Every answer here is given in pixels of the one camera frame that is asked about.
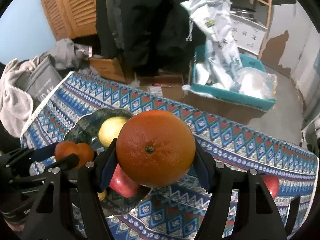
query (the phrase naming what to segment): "red apple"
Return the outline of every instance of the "red apple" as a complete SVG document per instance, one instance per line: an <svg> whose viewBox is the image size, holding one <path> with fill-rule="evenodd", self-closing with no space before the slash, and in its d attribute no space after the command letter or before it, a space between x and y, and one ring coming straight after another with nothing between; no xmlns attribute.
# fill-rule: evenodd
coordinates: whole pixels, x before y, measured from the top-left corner
<svg viewBox="0 0 320 240"><path fill-rule="evenodd" d="M262 180L266 184L272 198L278 195L279 191L279 179L277 176L272 174L262 175Z"/></svg>
<svg viewBox="0 0 320 240"><path fill-rule="evenodd" d="M133 197L138 193L139 186L122 171L118 164L110 181L110 187L123 197Z"/></svg>

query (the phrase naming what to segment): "label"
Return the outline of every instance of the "label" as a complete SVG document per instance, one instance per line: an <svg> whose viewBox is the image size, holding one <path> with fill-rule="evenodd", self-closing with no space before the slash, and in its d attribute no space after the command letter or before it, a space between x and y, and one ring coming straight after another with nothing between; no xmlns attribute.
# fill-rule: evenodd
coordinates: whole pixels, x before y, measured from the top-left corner
<svg viewBox="0 0 320 240"><path fill-rule="evenodd" d="M40 96L40 100L44 100L47 95L54 89L54 86L51 84L51 78L49 78L44 85L39 89L38 96Z"/></svg>
<svg viewBox="0 0 320 240"><path fill-rule="evenodd" d="M162 88L158 86L149 86L148 91L150 94L156 95L158 97L163 97Z"/></svg>
<svg viewBox="0 0 320 240"><path fill-rule="evenodd" d="M205 25L206 25L208 28L210 28L210 27L213 27L213 26L215 25L215 22L212 21L212 20L210 20L210 21L207 21L207 22L205 23Z"/></svg>
<svg viewBox="0 0 320 240"><path fill-rule="evenodd" d="M89 52L88 52L88 54L89 54L89 55L88 55L89 57L92 57L92 47L91 47L91 46L89 47Z"/></svg>

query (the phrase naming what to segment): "wooden louvered door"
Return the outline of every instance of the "wooden louvered door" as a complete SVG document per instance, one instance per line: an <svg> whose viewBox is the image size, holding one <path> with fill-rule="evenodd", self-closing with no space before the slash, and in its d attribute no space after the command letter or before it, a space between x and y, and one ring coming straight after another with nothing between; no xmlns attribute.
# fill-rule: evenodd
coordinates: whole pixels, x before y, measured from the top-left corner
<svg viewBox="0 0 320 240"><path fill-rule="evenodd" d="M96 34L96 0L63 0L77 37Z"/></svg>
<svg viewBox="0 0 320 240"><path fill-rule="evenodd" d="M56 40L74 38L62 0L41 0L44 13Z"/></svg>
<svg viewBox="0 0 320 240"><path fill-rule="evenodd" d="M52 10L54 1L59 8ZM49 25L57 40L96 34L96 0L41 0ZM66 31L57 33L57 17L60 17Z"/></svg>

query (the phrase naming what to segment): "tablecloth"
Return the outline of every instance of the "tablecloth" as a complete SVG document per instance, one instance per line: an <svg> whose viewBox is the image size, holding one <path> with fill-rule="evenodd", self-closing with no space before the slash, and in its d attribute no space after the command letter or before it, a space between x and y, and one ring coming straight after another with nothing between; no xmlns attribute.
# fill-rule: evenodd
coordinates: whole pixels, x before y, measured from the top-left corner
<svg viewBox="0 0 320 240"><path fill-rule="evenodd" d="M183 119L203 150L228 167L274 174L280 188L275 203L285 224L288 206L301 196L292 233L307 216L317 182L318 158L296 145L271 138L223 117L202 112L192 106L159 98L126 85L79 73L70 73L48 96L26 126L21 143L41 148L62 141L65 134L84 115L102 107L124 108L134 114L149 110L170 111ZM33 164L39 172L52 163L48 159ZM200 187L196 174L190 172L177 183L153 189L148 199L129 214L107 218L116 240L193 239L204 218L210 194ZM238 192L232 192L224 236L232 233ZM85 234L80 210L74 207L78 229Z"/></svg>

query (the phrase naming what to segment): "yellow apple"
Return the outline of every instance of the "yellow apple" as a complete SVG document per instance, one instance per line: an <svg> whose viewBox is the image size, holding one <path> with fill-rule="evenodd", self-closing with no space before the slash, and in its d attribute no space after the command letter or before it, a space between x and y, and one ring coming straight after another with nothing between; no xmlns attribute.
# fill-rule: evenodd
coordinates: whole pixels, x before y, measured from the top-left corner
<svg viewBox="0 0 320 240"><path fill-rule="evenodd" d="M122 116L111 117L103 122L100 127L98 138L103 146L109 147L114 138L118 138L119 133L128 119Z"/></svg>

